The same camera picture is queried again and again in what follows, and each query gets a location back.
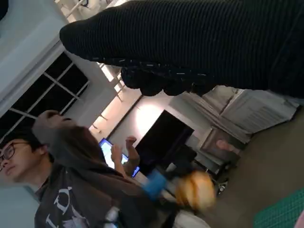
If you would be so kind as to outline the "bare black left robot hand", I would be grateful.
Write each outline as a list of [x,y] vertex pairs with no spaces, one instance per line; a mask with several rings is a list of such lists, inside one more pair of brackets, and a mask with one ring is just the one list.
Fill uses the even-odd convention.
[[149,199],[157,206],[178,207],[175,196],[177,171],[161,171],[155,169],[149,176],[142,189]]

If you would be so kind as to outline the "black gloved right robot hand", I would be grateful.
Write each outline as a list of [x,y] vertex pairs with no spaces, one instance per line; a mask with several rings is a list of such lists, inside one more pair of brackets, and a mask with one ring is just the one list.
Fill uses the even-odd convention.
[[131,0],[65,25],[65,49],[144,96],[216,86],[304,98],[301,0]]

